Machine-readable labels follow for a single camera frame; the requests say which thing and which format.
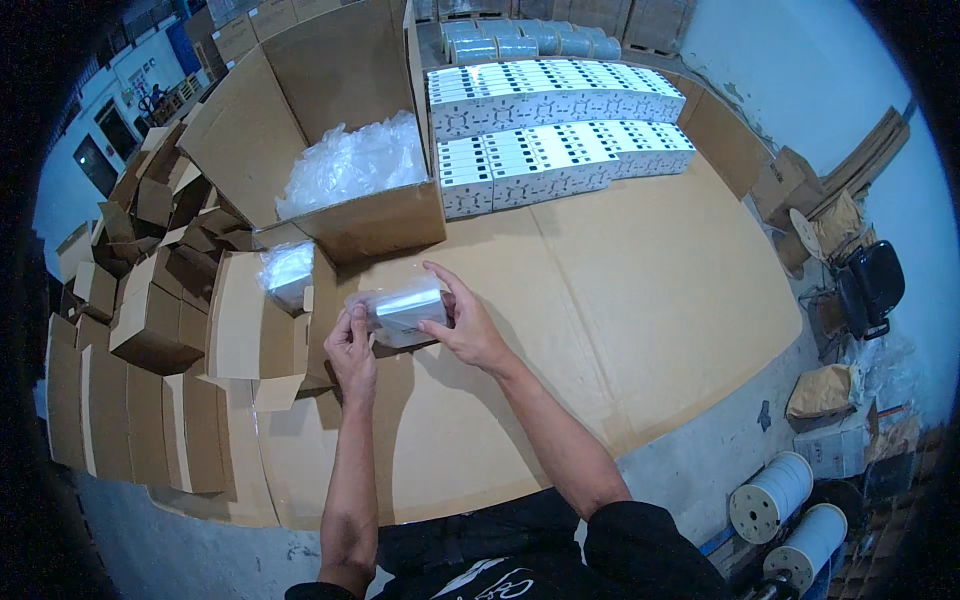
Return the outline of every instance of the forearm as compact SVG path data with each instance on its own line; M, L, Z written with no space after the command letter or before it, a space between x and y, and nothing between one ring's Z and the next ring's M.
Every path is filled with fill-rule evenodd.
M376 570L376 539L373 409L348 399L321 521L318 580L342 585L346 577L344 587L362 598Z
M602 506L630 500L606 448L550 395L515 355L491 370L550 483L584 520Z

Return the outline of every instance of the white wall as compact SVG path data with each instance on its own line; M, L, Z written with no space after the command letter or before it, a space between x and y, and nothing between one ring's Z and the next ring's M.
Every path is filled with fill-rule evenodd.
M909 85L869 23L841 0L700 0L685 62L743 107L755 129L830 172ZM910 139L866 201L877 235L897 250L906 293L892 327L917 347L928 399L924 423L949 417L960 352L956 219L921 111Z
M152 67L146 74L150 86L159 84L161 88L166 88L183 81L183 69L177 61L177 56L165 32L165 29L175 22L175 17L167 19L161 25L160 31L144 36L136 48L124 49L110 61L112 68L100 69L84 85L81 113L74 118L66 134L54 145L43 163L36 192L34 229L44 240L47 269L56 277L60 277L57 246L83 220L99 219L100 209L97 203L105 200L100 190L93 185L81 170L80 165L73 159L73 153L84 137L89 134L104 156L108 157L117 173L123 173L125 168L123 160L117 154L108 155L107 137L93 118L112 98L133 136L138 140L142 139L133 126L133 119L140 113L139 108L136 101L127 107L123 102L122 91L130 86L130 75L136 69L142 68L143 63L150 59L156 62L156 67Z

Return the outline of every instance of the person's left hand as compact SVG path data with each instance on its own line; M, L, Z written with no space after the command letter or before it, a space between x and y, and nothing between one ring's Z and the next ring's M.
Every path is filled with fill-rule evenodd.
M352 316L346 309L340 311L337 324L324 340L324 349L344 393L345 407L372 407L376 395L376 360L367 336L367 309L363 304L353 307Z

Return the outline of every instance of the person's right hand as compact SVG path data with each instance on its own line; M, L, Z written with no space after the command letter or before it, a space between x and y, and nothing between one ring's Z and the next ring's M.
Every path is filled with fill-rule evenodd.
M496 330L490 313L459 277L429 260L423 268L434 272L450 288L442 292L446 314L453 328L434 321L420 321L418 329L440 340L457 358L489 373L508 369L517 358Z

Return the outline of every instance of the doorway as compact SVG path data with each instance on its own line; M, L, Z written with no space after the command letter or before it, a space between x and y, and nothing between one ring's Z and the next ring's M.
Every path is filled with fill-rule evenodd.
M100 148L93 143L92 137L88 135L84 138L77 152L73 153L73 159L77 161L90 181L97 186L104 198L108 198L113 191L113 185L117 182L117 170L113 168Z
M136 149L136 139L117 112L117 107L112 100L107 102L94 119L101 131L107 137L110 146L120 155L120 158L127 162Z

